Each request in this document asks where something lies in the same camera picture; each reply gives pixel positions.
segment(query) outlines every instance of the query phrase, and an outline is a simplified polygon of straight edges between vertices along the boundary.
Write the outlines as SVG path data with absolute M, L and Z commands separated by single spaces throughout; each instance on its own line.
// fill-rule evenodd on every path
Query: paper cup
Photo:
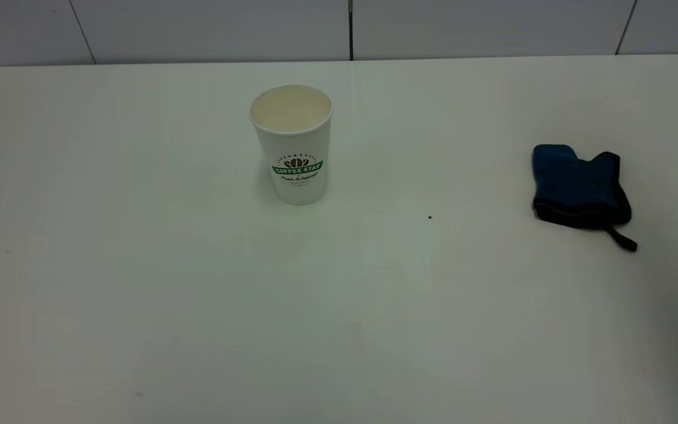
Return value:
M 283 201 L 310 204 L 323 196 L 333 112 L 323 91 L 302 84 L 268 89 L 250 105 L 248 116 Z

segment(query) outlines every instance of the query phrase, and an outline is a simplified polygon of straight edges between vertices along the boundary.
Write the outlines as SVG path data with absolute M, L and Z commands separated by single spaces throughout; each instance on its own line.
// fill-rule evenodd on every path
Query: table surface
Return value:
M 263 89 L 334 100 L 277 198 Z M 533 147 L 633 219 L 536 220 Z M 0 68 L 0 423 L 678 423 L 678 56 Z

